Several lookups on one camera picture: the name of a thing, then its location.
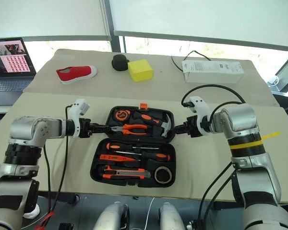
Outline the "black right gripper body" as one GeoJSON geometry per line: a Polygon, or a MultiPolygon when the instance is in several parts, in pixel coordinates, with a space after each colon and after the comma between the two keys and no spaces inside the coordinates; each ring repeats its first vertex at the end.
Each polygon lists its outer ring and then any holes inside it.
{"type": "Polygon", "coordinates": [[[185,121],[183,124],[184,124],[184,132],[191,138],[197,138],[203,136],[197,126],[196,115],[187,117],[187,121],[185,121]]]}

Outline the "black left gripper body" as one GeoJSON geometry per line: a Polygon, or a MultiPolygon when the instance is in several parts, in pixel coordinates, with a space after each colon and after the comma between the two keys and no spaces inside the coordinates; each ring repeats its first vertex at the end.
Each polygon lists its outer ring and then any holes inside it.
{"type": "Polygon", "coordinates": [[[97,123],[91,123],[91,119],[80,118],[80,133],[79,138],[89,138],[93,133],[97,123]]]}

